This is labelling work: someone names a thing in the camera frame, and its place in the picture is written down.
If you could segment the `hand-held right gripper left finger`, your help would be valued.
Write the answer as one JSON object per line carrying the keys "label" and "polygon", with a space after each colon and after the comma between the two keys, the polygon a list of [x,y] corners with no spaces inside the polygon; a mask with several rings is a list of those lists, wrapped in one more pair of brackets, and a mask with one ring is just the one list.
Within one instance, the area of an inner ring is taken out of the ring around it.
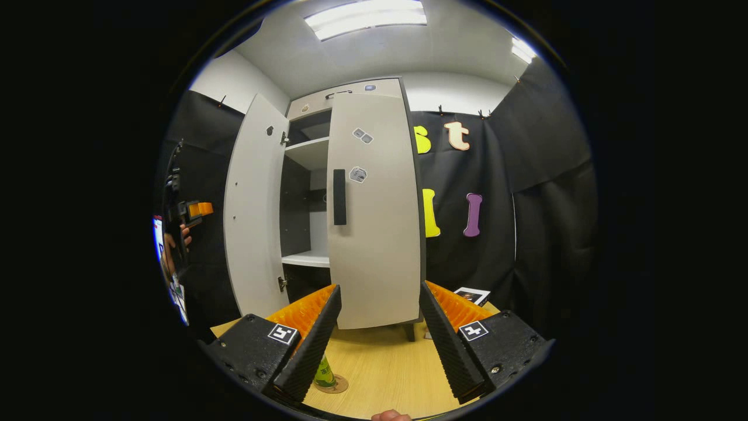
{"label": "hand-held right gripper left finger", "polygon": [[203,348],[220,370],[254,394],[304,402],[341,309],[332,284],[263,318],[247,314]]}

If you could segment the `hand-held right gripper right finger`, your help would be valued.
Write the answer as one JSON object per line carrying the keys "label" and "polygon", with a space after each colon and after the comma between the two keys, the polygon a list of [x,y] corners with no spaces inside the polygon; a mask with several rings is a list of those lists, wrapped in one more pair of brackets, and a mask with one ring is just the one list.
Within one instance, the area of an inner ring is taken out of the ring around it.
{"label": "hand-held right gripper right finger", "polygon": [[491,313],[430,281],[420,283],[419,305],[460,404],[509,390],[556,344],[513,312]]}

